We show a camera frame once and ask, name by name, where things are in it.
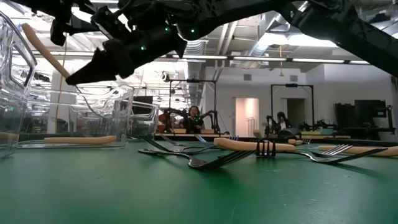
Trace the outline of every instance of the robot arm workstation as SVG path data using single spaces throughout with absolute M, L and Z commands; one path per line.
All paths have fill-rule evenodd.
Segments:
M 120 10 L 94 7 L 89 0 L 13 0 L 55 19 L 54 44 L 64 32 L 101 31 L 109 40 L 96 49 L 87 65 L 66 79 L 69 85 L 126 78 L 141 65 L 171 51 L 182 57 L 188 40 L 197 40 L 225 23 L 268 11 L 280 13 L 303 34 L 326 39 L 370 64 L 398 77 L 398 41 L 362 21 L 349 0 L 309 0 L 302 12 L 293 0 L 119 0 Z M 92 15 L 91 24 L 72 15 L 72 6 Z M 119 21 L 124 14 L 128 27 Z

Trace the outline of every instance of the transparent storage bin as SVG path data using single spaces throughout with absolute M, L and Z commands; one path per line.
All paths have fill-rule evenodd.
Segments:
M 0 158 L 17 148 L 36 64 L 17 27 L 0 12 Z
M 32 87 L 18 148 L 124 146 L 133 93 L 133 87 L 124 85 L 100 95 Z M 45 141 L 45 138 L 105 136 L 115 136 L 116 141 L 107 144 Z
M 159 105 L 132 102 L 127 136 L 129 139 L 139 139 L 140 136 L 154 138 L 159 118 Z

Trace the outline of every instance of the green tabletop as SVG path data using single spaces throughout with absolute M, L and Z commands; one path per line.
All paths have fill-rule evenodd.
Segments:
M 151 148 L 21 150 L 0 160 L 0 223 L 398 223 L 395 158 L 329 166 L 277 154 L 200 172 L 184 158 L 138 154 L 143 147 Z

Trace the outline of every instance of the ceiling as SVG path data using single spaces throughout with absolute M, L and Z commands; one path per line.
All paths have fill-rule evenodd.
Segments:
M 113 0 L 92 0 L 95 6 L 107 5 L 112 11 L 117 10 L 117 1 Z M 357 5 L 358 12 L 362 19 L 370 20 L 377 13 L 386 12 L 391 15 L 391 21 L 386 27 L 395 25 L 396 7 L 387 0 L 353 0 Z M 296 2 L 298 8 L 305 7 L 304 2 Z M 101 46 L 107 38 L 100 32 L 88 32 L 75 34 L 67 37 L 67 43 L 61 47 L 50 41 L 50 27 L 52 17 L 44 13 L 31 13 L 29 8 L 10 2 L 0 1 L 0 11 L 11 18 L 17 27 L 23 23 L 29 23 L 37 32 L 40 40 L 53 52 L 78 52 L 80 56 L 57 56 L 61 63 L 65 63 L 70 72 L 74 72 L 91 60 L 92 51 Z M 72 13 L 79 19 L 90 21 L 90 15 L 80 12 L 77 7 L 72 9 Z M 127 19 L 120 16 L 119 20 L 126 24 Z M 275 12 L 252 16 L 237 22 L 225 24 L 216 28 L 213 32 L 202 37 L 198 41 L 190 42 L 186 54 L 205 54 L 205 55 L 242 55 L 242 56 L 270 56 L 270 57 L 298 57 L 298 58 L 327 58 L 359 60 L 349 52 L 336 47 L 327 40 L 317 40 L 301 34 L 298 30 L 290 27 L 283 18 Z M 52 66 L 39 55 L 37 56 L 37 71 L 51 79 Z M 315 63 L 285 63 L 284 68 L 295 68 L 295 73 L 305 73 L 316 67 Z M 134 72 L 126 79 L 116 82 L 106 82 L 96 85 L 119 85 L 126 84 L 137 88 L 139 95 L 153 95 L 154 102 L 161 104 L 162 107 L 169 106 L 169 84 L 162 80 L 162 74 L 168 74 L 171 78 L 208 78 L 205 75 L 205 67 L 219 67 L 214 60 L 205 61 L 178 61 L 163 60 L 148 63 Z M 280 62 L 227 62 L 225 67 L 236 68 L 246 71 L 247 69 L 267 68 L 273 71 L 280 68 Z M 172 97 L 172 107 L 186 108 L 190 104 L 199 105 L 201 90 L 203 85 L 187 85 L 186 83 L 173 82 L 176 93 Z

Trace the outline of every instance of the person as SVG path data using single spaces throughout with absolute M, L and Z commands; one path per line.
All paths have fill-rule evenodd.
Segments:
M 285 113 L 283 112 L 278 112 L 277 115 L 278 117 L 278 129 L 283 130 L 286 128 L 291 128 L 292 125 L 290 124 L 290 121 L 286 118 Z
M 200 130 L 205 128 L 205 123 L 202 119 L 195 120 L 195 116 L 200 115 L 197 106 L 191 106 L 188 110 L 188 119 L 183 119 L 180 123 L 181 128 L 187 130 L 187 134 L 199 134 Z

